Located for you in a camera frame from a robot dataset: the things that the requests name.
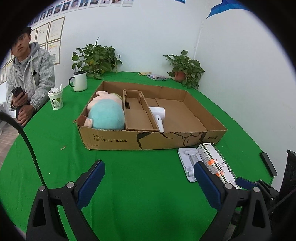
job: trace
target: smartphone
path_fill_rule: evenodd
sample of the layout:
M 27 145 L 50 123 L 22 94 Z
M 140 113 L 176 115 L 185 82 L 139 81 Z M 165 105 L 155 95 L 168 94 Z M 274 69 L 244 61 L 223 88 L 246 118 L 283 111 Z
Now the smartphone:
M 24 91 L 23 91 L 22 87 L 20 87 L 20 86 L 11 91 L 11 93 L 14 95 L 14 97 L 17 97 L 22 92 L 24 92 Z

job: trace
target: paper cup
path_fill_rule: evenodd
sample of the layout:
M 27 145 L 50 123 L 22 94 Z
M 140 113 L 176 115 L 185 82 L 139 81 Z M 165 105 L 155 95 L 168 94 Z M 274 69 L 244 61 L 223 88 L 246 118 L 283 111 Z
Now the paper cup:
M 63 107 L 63 90 L 56 93 L 48 93 L 48 96 L 54 110 L 59 110 Z

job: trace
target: gray jacket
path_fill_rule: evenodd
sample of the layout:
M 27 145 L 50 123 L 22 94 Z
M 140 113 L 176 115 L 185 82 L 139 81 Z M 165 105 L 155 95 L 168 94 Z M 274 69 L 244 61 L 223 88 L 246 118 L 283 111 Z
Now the gray jacket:
M 7 76 L 7 106 L 11 105 L 11 91 L 19 86 L 28 94 L 29 102 L 35 110 L 39 110 L 49 99 L 48 92 L 55 86 L 54 64 L 47 50 L 40 48 L 39 43 L 30 44 L 31 53 L 23 61 L 14 58 Z

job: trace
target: stuffed animal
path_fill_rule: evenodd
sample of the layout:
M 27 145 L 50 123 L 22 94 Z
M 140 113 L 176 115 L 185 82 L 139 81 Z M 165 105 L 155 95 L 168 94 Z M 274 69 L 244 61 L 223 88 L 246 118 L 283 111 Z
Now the stuffed animal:
M 122 98 L 106 91 L 98 91 L 96 95 L 87 105 L 88 118 L 84 126 L 100 130 L 124 130 Z

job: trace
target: black mug handle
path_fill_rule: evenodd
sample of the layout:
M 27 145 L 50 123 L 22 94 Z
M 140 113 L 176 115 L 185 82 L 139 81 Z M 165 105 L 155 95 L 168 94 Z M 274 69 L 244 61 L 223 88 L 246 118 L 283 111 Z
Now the black mug handle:
M 73 79 L 73 78 L 75 78 L 75 77 L 71 77 L 71 78 L 69 79 L 69 85 L 70 85 L 71 87 L 74 87 L 74 85 L 71 85 L 71 79 Z

